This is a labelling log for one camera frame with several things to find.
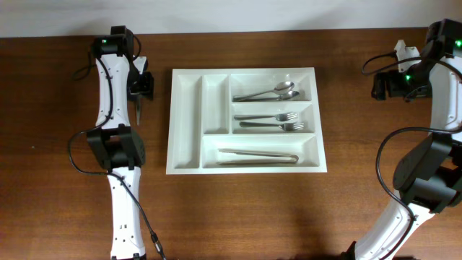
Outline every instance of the tongs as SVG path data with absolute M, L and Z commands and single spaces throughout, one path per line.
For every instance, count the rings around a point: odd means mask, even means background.
M 278 157 L 278 158 L 288 158 L 288 160 L 268 160 L 268 159 L 259 159 L 259 160 L 233 160 L 227 162 L 218 162 L 218 165 L 249 165 L 249 164 L 272 164 L 272 163 L 288 163 L 295 164 L 298 162 L 298 156 L 291 154 L 284 154 L 280 152 L 254 152 L 254 151 L 244 151 L 236 149 L 218 149 L 218 152 L 232 153 L 235 155 L 253 155 L 253 156 L 264 156 L 264 157 Z

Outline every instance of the metal spoon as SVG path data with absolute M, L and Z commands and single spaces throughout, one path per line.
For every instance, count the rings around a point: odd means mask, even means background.
M 298 101 L 300 100 L 300 92 L 291 90 L 279 97 L 265 97 L 265 98 L 249 98 L 245 102 L 259 102 L 259 101 Z
M 232 101 L 239 102 L 239 101 L 243 101 L 243 100 L 246 100 L 248 98 L 251 98 L 251 97 L 255 97 L 257 95 L 262 95 L 262 94 L 270 93 L 270 92 L 272 92 L 272 93 L 274 93 L 276 95 L 282 95 L 282 94 L 285 94 L 285 93 L 289 92 L 294 87 L 295 87 L 294 82 L 281 82 L 278 85 L 276 85 L 276 87 L 273 90 L 267 90 L 267 91 L 258 92 L 258 93 L 255 93 L 255 94 L 250 94 L 250 95 L 235 95 L 234 97 L 232 97 Z

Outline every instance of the white cutlery tray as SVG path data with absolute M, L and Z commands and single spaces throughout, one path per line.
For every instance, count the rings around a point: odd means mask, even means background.
M 233 102 L 233 95 L 272 90 L 284 81 L 295 83 L 298 101 Z M 255 98 L 274 98 L 267 93 Z M 296 112 L 305 122 L 300 131 L 277 127 L 241 128 L 234 115 L 276 115 Z M 219 165 L 231 160 L 261 159 L 219 149 L 283 152 L 296 155 L 295 164 Z M 327 171 L 314 68 L 174 69 L 167 152 L 167 174 L 323 173 Z

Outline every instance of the fork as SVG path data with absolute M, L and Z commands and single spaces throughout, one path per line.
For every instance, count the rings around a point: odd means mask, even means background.
M 252 122 L 240 122 L 241 127 L 279 127 L 284 131 L 297 131 L 302 130 L 305 127 L 305 123 L 252 123 Z
M 289 121 L 292 119 L 298 118 L 297 113 L 280 113 L 273 116 L 234 116 L 235 120 L 242 121 L 242 120 L 251 120 L 251 119 L 261 119 L 261 118 L 274 118 L 279 122 Z

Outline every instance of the wood grain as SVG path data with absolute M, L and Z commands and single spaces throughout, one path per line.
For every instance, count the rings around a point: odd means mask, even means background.
M 340 254 L 388 203 L 374 171 L 381 140 L 404 126 L 429 126 L 431 100 L 378 102 L 369 57 L 398 39 L 422 47 L 426 29 L 317 30 L 140 35 L 156 80 L 141 126 L 147 162 L 141 204 L 169 259 L 309 259 Z M 66 142 L 95 123 L 97 73 L 70 80 L 86 64 L 92 37 L 0 39 L 0 255 L 3 259 L 109 259 L 106 178 L 78 174 Z M 372 66 L 386 65 L 378 61 Z M 315 67 L 327 174 L 165 175 L 172 69 Z M 130 104 L 133 120 L 134 107 Z M 396 137 L 384 176 L 422 134 Z M 77 162 L 97 169 L 87 144 Z M 459 259 L 462 207 L 421 227 L 399 255 Z M 141 226 L 149 259 L 158 259 Z

